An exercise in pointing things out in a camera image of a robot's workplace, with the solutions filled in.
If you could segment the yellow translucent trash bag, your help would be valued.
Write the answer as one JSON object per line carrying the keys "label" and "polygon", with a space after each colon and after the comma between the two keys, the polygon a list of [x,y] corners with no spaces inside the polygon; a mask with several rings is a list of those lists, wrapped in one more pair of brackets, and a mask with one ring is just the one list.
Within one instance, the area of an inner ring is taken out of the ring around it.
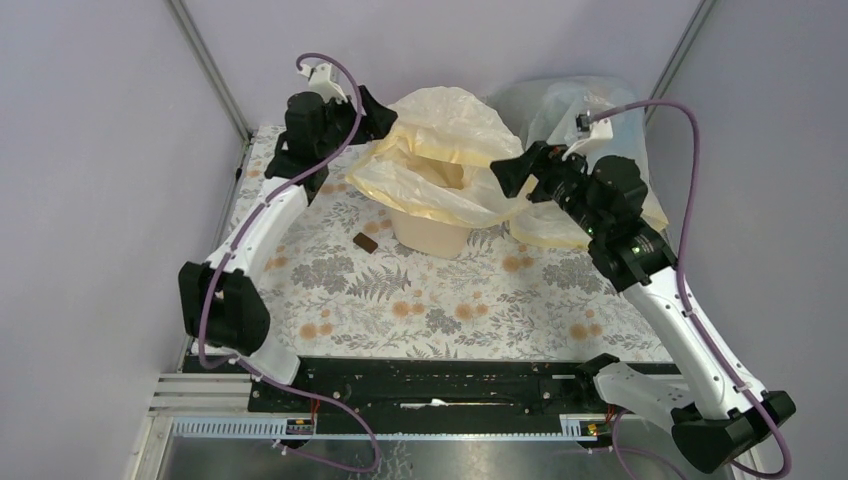
{"label": "yellow translucent trash bag", "polygon": [[490,169],[523,154],[498,113],[458,87],[416,90],[391,105],[389,133],[351,166],[347,181],[366,197],[412,216],[466,228],[505,222],[529,208],[527,181],[506,197]]}

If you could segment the beige plastic trash bin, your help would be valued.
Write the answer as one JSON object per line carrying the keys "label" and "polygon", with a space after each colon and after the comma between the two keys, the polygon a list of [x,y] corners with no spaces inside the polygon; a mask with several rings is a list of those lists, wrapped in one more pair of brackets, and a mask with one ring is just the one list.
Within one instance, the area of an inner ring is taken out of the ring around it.
{"label": "beige plastic trash bin", "polygon": [[471,229],[416,217],[391,209],[389,218],[398,242],[410,249],[443,259],[457,257],[466,247]]}

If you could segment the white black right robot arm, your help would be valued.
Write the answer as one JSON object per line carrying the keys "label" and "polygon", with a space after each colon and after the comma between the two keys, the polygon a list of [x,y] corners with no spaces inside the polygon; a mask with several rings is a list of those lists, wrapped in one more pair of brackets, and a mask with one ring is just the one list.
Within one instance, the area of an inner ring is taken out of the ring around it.
{"label": "white black right robot arm", "polygon": [[603,354],[573,386],[579,407],[597,412],[612,404],[651,421],[704,473],[778,435],[794,401],[751,374],[701,311],[677,257],[643,219],[648,188],[632,159],[605,156],[589,166],[580,154],[536,142],[490,168],[509,198],[525,194],[534,179],[527,198],[553,202],[589,235],[593,265],[648,321],[686,382],[675,389]]}

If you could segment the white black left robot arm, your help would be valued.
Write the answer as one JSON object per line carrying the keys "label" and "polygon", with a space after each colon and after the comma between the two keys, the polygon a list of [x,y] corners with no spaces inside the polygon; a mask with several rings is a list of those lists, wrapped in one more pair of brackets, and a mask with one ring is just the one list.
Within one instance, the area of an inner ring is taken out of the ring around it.
{"label": "white black left robot arm", "polygon": [[325,100],[314,91],[289,98],[284,129],[249,212],[204,262],[187,262],[178,273],[186,333],[275,381],[272,398],[288,411],[307,404],[311,387],[297,375],[299,357],[270,335],[271,316],[257,285],[285,232],[327,179],[326,158],[384,138],[395,122],[396,112],[366,86],[357,90],[358,104]]}

